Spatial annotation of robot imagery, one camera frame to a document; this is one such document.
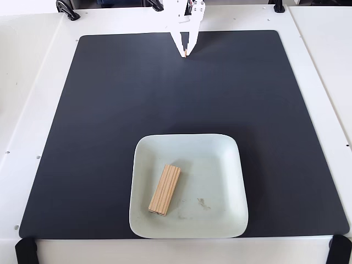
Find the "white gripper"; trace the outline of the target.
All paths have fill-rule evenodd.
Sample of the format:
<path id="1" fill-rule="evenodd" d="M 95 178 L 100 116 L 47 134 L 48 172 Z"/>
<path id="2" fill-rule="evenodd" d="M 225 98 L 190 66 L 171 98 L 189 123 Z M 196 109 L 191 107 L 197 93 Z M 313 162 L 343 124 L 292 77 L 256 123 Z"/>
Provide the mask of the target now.
<path id="1" fill-rule="evenodd" d="M 206 4 L 204 1 L 164 0 L 163 8 L 167 30 L 170 32 L 179 54 L 185 58 L 190 55 L 197 43 Z M 189 33 L 186 51 L 183 47 L 181 32 Z"/>

